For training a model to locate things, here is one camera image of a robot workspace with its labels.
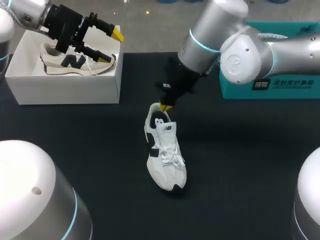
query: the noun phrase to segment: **sneaker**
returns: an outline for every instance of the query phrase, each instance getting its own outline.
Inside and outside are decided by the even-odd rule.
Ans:
[[[40,58],[44,64],[44,71],[48,75],[80,74],[84,76],[99,75],[111,68],[116,56],[112,54],[111,62],[95,62],[92,58],[75,52],[69,47],[66,53],[59,52],[56,46],[44,43],[41,46]]]
[[[150,150],[146,166],[156,184],[170,192],[179,192],[187,181],[185,160],[181,156],[176,131],[177,124],[161,111],[160,104],[152,104],[144,125]]]

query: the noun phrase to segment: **white shoelace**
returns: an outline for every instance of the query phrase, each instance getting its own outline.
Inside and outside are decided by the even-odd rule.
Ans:
[[[89,46],[88,44],[85,44],[85,46],[86,46],[86,47],[89,47],[89,48],[91,48],[91,49],[93,49],[93,50],[96,50],[95,48]],[[74,52],[75,52],[77,55],[79,55],[79,56],[84,56],[85,59],[86,59],[85,63],[86,63],[86,65],[87,65],[90,73],[91,73],[92,75],[98,76],[98,74],[94,73],[94,71],[92,71],[92,69],[91,69],[91,67],[90,67],[89,59],[92,59],[92,58],[91,58],[91,57],[88,57],[87,55],[84,55],[84,54],[82,54],[82,53],[78,53],[78,52],[76,52],[76,51],[74,51]]]
[[[161,158],[162,158],[162,164],[167,165],[172,163],[176,167],[181,165],[185,166],[184,159],[179,155],[178,153],[178,147],[173,145],[168,146],[161,146],[159,143],[155,143],[157,148],[161,150]]]

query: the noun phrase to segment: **white shoe box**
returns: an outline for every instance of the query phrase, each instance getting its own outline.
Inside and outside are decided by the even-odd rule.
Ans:
[[[40,59],[41,44],[56,45],[57,41],[25,31],[5,74],[17,102],[20,105],[118,104],[124,56],[122,44],[96,27],[89,27],[84,42],[109,56],[115,54],[116,62],[108,72],[98,76],[47,75]]]

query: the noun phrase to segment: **black table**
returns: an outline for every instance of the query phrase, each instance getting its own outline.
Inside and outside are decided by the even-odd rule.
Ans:
[[[223,100],[215,75],[169,112],[183,195],[151,179],[144,122],[176,53],[124,55],[120,104],[19,106],[0,80],[0,141],[45,150],[86,203],[94,240],[291,240],[295,186],[320,146],[317,100]]]

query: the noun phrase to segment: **shoe insole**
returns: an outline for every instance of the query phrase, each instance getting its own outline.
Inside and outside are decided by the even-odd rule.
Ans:
[[[158,124],[168,123],[167,115],[162,111],[155,111],[151,115],[150,127],[155,129]]]

